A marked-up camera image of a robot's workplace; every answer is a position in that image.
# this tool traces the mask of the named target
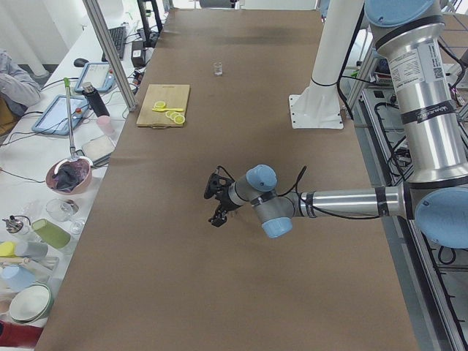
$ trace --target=green cup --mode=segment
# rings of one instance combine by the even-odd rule
[[[70,234],[47,219],[38,219],[31,226],[43,241],[56,249],[61,249],[70,242]]]

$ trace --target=stack of plates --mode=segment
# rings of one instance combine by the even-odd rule
[[[13,322],[26,324],[49,315],[53,296],[47,285],[35,283],[18,293],[10,304]]]

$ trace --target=pink bowl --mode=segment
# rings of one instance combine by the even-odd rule
[[[52,189],[54,192],[58,192],[59,194],[63,195],[74,195],[74,194],[80,194],[86,190],[88,185],[91,183],[91,179],[93,178],[92,172],[91,172],[91,165],[89,164],[88,161],[85,159],[78,159],[76,161],[71,161],[71,162],[65,162],[63,165],[71,165],[75,171],[78,173],[79,179],[81,182],[71,191],[71,192],[65,192],[62,190],[58,190],[57,187],[57,179],[54,179],[54,171],[56,169],[56,165],[60,163],[61,161],[58,161],[55,163],[54,166],[52,166],[49,171],[47,172],[47,175],[45,176],[45,183],[47,186]]]

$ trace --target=sticker label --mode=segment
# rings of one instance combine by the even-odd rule
[[[421,65],[426,82],[432,83],[443,80],[445,73],[442,68],[442,59],[439,49],[435,47],[434,43],[419,46],[418,52],[422,58]]]
[[[440,52],[433,42],[419,45],[394,58],[388,65],[396,91],[417,83],[445,79]]]
[[[408,85],[424,81],[423,68],[416,49],[394,58],[388,62],[388,66],[390,67],[393,86],[396,91],[400,91]]]

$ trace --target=black box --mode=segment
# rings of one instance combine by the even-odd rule
[[[133,67],[146,66],[145,54],[146,54],[146,49],[143,47],[143,41],[138,40],[136,42],[132,42]]]

